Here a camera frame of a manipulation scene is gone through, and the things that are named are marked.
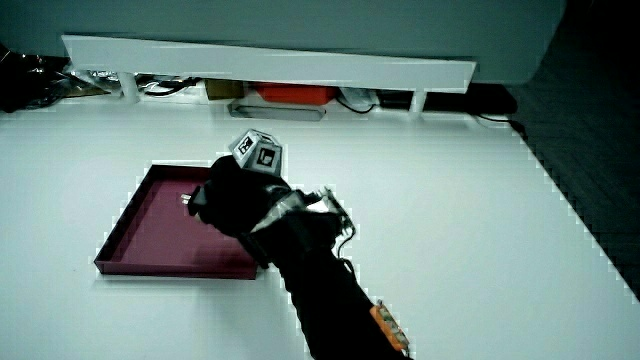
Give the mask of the person's right hand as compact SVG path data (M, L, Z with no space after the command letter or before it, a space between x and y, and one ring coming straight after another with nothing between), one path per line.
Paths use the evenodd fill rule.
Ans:
M191 216L245 241L313 200L282 179L284 150L274 136L249 129L228 150L214 161L206 182L182 196Z

